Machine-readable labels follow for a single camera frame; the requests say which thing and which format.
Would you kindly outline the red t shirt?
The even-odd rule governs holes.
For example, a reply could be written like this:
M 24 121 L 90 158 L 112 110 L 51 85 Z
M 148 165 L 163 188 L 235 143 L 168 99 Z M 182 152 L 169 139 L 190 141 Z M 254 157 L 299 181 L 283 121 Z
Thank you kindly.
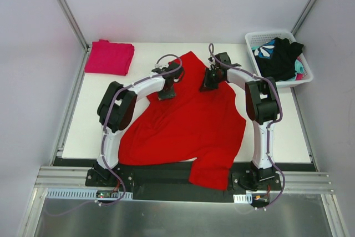
M 125 165 L 155 165 L 192 160 L 189 182 L 226 190 L 246 120 L 236 109 L 236 93 L 227 84 L 201 92 L 205 65 L 193 52 L 181 57 L 185 75 L 175 86 L 176 97 L 149 106 L 124 133 L 118 151 Z

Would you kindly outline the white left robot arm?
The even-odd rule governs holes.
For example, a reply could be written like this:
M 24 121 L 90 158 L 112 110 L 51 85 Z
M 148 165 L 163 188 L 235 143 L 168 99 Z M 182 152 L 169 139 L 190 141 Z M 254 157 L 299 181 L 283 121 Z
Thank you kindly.
M 117 178 L 114 170 L 119 162 L 120 141 L 134 121 L 134 110 L 137 102 L 153 93 L 158 100 L 176 97 L 174 84 L 184 75 L 181 62 L 172 61 L 166 67 L 156 65 L 148 77 L 130 85 L 111 82 L 98 106 L 97 115 L 102 126 L 100 153 L 88 172 L 87 186 L 97 182 L 103 186 L 120 186 L 122 181 Z

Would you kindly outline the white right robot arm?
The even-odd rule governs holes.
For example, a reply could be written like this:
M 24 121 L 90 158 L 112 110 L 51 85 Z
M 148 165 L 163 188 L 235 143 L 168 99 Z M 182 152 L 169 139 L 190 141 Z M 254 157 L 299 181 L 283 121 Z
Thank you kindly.
M 239 186 L 257 191 L 276 176 L 273 161 L 273 131 L 280 121 L 280 99 L 275 82 L 260 78 L 239 64 L 232 64 L 226 52 L 211 55 L 200 91 L 215 90 L 222 82 L 232 83 L 245 91 L 246 113 L 253 123 L 254 152 L 250 171 L 239 179 Z

